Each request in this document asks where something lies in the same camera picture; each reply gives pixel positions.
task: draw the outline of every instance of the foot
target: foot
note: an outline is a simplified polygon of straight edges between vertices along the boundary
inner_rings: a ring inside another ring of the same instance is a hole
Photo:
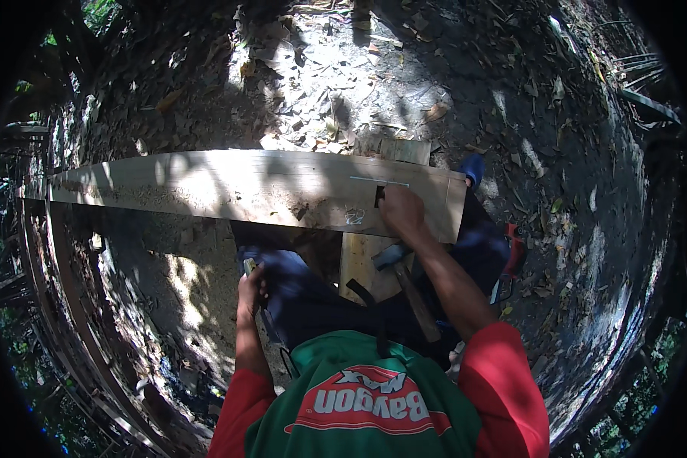
[[[473,190],[478,189],[481,179],[484,178],[485,162],[479,154],[471,154],[462,160],[457,171],[466,175],[466,185]]]

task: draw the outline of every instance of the lumber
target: lumber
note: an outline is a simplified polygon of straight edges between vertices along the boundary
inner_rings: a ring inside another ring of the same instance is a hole
[[[430,163],[430,142],[370,137],[356,139],[354,155],[374,156],[386,160],[401,160],[427,166]],[[391,298],[402,290],[392,269],[377,271],[371,257],[398,239],[376,235],[344,233],[341,242],[339,264],[339,296],[364,305],[363,300],[346,284],[355,279],[365,287],[377,302]],[[405,265],[412,269],[414,255],[409,255]]]
[[[389,183],[422,197],[435,237],[455,242],[466,194],[463,174],[352,155],[165,153],[64,171],[27,183],[18,196],[391,237],[375,208],[377,187]]]

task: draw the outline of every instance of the baygon max logo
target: baygon max logo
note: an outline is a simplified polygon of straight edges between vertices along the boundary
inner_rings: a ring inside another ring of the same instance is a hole
[[[314,386],[303,397],[293,426],[312,429],[376,428],[391,435],[450,428],[443,412],[428,410],[418,386],[404,372],[378,366],[346,368]]]

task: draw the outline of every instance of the person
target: person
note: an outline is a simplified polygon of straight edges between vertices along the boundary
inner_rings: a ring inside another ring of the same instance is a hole
[[[237,260],[253,257],[258,267],[239,280],[235,372],[209,458],[549,455],[547,410],[519,332],[487,299],[508,244],[473,193],[484,162],[471,155],[458,170],[469,189],[450,252],[411,190],[389,185],[379,200],[385,224],[415,252],[413,276],[423,273],[415,282],[442,332],[435,343],[403,293],[367,307],[349,302],[268,226],[234,223]],[[260,302],[270,338],[291,351],[294,380],[279,396],[255,323]],[[454,384],[444,369],[461,339]]]

